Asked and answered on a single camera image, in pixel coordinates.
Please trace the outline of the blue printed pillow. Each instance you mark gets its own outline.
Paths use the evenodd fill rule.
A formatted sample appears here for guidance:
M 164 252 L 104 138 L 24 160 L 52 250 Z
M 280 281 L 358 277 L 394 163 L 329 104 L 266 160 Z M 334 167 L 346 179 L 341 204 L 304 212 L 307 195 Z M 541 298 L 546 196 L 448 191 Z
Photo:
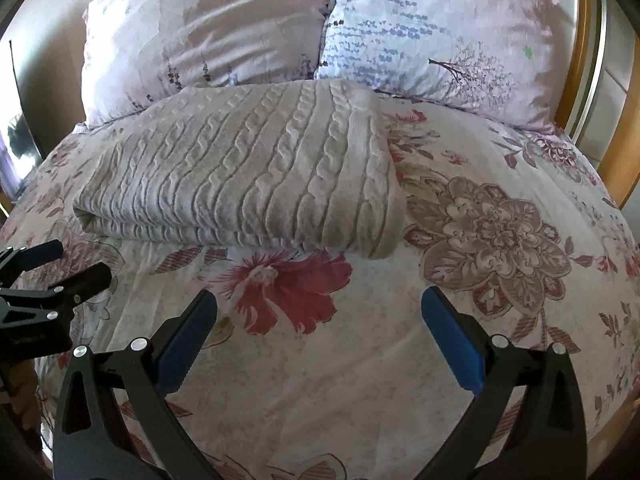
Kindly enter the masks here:
M 550 133 L 559 0 L 334 0 L 318 79 Z

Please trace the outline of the floral bed quilt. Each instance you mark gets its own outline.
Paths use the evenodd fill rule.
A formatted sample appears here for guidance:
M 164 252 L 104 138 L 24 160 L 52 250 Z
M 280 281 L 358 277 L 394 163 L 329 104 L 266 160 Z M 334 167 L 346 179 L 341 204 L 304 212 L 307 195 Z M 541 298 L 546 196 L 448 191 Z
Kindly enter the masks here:
M 113 127 L 60 143 L 2 244 L 63 243 L 24 288 L 110 265 L 112 287 L 72 326 L 94 351 L 152 334 L 201 289 L 216 295 L 218 323 L 169 405 L 226 478 L 413 477 L 471 400 L 422 321 L 430 285 L 488 333 L 566 348 L 598 468 L 639 393 L 639 248 L 623 214 L 570 141 L 436 105 L 384 110 L 409 206 L 388 259 L 87 234 L 72 200 Z

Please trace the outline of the beige cable-knit sweater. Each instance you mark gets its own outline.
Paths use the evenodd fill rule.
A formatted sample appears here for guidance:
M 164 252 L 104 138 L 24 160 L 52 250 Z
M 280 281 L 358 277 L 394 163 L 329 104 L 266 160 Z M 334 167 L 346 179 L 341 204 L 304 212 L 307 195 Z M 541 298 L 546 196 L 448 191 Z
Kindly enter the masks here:
M 389 257 L 405 194 L 378 96 L 343 79 L 189 88 L 118 129 L 73 203 L 125 240 Z

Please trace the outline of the pink floral pillow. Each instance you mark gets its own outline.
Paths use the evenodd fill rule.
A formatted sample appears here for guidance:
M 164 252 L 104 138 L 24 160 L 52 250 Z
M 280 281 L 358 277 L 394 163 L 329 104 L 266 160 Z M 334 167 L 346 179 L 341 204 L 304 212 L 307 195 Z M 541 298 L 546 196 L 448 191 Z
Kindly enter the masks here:
M 329 0 L 92 0 L 81 101 L 89 127 L 191 86 L 309 79 Z

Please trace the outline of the wooden headboard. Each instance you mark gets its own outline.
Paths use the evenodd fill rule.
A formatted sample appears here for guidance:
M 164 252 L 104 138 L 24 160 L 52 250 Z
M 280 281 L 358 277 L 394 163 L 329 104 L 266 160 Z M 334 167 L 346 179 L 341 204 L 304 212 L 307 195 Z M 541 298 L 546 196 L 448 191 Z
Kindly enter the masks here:
M 618 206 L 639 182 L 639 34 L 618 0 L 560 0 L 555 122 L 597 169 Z

